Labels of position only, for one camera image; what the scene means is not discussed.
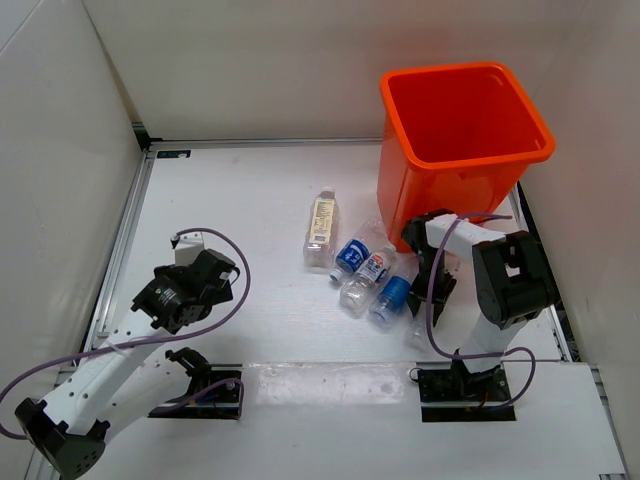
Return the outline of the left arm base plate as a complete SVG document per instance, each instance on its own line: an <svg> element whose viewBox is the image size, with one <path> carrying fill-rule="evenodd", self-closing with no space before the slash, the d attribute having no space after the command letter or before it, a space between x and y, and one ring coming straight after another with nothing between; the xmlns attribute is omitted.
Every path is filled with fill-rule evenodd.
<svg viewBox="0 0 640 480"><path fill-rule="evenodd" d="M244 402L240 368L213 368L192 381L181 397L152 410L149 418L189 420L239 420Z"/></svg>

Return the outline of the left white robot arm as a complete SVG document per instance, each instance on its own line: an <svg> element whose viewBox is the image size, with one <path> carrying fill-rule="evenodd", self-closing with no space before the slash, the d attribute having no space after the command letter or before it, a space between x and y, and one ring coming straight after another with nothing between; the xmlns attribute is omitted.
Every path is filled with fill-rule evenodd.
<svg viewBox="0 0 640 480"><path fill-rule="evenodd" d="M86 474L107 444L150 413L204 397L212 368L196 350L167 348L181 328L232 300L235 262L211 249L155 268L121 324L66 381L15 410L26 438L64 479Z"/></svg>

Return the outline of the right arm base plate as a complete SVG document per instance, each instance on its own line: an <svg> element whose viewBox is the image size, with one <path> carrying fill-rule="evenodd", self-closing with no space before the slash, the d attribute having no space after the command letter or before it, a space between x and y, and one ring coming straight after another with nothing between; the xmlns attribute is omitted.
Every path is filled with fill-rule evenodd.
<svg viewBox="0 0 640 480"><path fill-rule="evenodd" d="M461 361L446 368L416 366L408 373L418 386L423 423L513 422L516 420L504 368L469 373Z"/></svg>

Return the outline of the yellow label plastic bottle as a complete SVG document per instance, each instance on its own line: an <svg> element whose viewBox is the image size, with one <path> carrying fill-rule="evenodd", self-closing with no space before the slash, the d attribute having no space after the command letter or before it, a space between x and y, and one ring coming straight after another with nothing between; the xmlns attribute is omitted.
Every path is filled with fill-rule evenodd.
<svg viewBox="0 0 640 480"><path fill-rule="evenodd" d="M331 267L338 239L338 227L339 207L336 192L332 187L324 187L311 204L303 246L303 261L307 269Z"/></svg>

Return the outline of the clear unlabeled plastic bottle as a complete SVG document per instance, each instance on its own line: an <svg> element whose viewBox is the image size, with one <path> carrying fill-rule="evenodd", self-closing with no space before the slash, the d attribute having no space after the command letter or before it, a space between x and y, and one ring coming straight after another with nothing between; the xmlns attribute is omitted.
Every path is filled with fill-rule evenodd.
<svg viewBox="0 0 640 480"><path fill-rule="evenodd" d="M412 349L425 351L429 345L426 328L426 314L420 310L411 320L405 343Z"/></svg>

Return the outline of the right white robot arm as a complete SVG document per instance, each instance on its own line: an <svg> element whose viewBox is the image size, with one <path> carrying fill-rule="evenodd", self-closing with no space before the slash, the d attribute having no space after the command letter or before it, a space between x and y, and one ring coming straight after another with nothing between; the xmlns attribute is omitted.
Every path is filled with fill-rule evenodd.
<svg viewBox="0 0 640 480"><path fill-rule="evenodd" d="M444 305L454 279L445 271L447 254L473 268L480 314L466 343L455 353L437 352L456 365L449 387L460 399L470 400L486 384L507 354L508 346L526 322L556 302L552 274L536 239L526 231L490 230L449 210L437 210L409 220L402 240L418 256L418 275L410 293L416 314L426 308L426 328Z"/></svg>

